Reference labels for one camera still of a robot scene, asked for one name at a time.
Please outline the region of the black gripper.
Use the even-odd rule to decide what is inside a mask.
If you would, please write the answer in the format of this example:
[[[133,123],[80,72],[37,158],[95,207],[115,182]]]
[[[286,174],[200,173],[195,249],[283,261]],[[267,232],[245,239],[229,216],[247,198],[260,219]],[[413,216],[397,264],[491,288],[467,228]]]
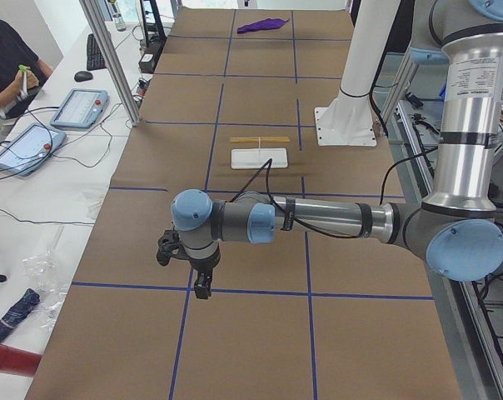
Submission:
[[[197,280],[194,284],[194,293],[197,299],[208,299],[211,295],[212,275],[214,268],[221,259],[221,253],[218,246],[214,252],[205,258],[190,260],[190,264],[197,272]]]

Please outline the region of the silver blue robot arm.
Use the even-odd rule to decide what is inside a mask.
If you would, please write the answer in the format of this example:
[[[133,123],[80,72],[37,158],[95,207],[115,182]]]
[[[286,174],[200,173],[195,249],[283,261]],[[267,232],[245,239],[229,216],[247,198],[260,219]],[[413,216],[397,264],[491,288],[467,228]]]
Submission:
[[[194,292],[211,294],[222,242],[268,243],[276,230],[333,238],[376,238],[405,248],[434,272],[475,281],[503,263],[503,232],[488,198],[503,103],[503,1],[419,1],[413,58],[443,53],[449,62],[436,175],[418,204],[342,203],[274,197],[242,189],[229,201],[190,189],[172,201],[174,227],[157,261],[186,260]]]

